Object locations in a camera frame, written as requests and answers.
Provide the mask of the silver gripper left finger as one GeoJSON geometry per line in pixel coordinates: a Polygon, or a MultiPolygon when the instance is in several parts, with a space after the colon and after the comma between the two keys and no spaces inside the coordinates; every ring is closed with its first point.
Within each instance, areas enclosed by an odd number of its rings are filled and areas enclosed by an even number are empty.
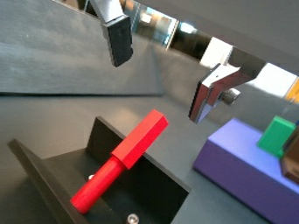
{"type": "Polygon", "coordinates": [[[113,65],[122,66],[133,57],[131,20],[119,0],[90,0],[101,19],[113,65]]]}

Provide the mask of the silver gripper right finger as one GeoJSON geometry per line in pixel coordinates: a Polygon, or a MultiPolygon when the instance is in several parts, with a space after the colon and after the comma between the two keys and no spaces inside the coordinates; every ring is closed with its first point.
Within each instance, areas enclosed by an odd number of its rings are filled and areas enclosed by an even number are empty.
{"type": "Polygon", "coordinates": [[[268,63],[234,47],[229,64],[237,71],[229,71],[222,64],[218,64],[199,81],[189,114],[195,123],[202,121],[220,102],[228,105],[236,102],[241,95],[237,86],[253,81],[268,63]]]}

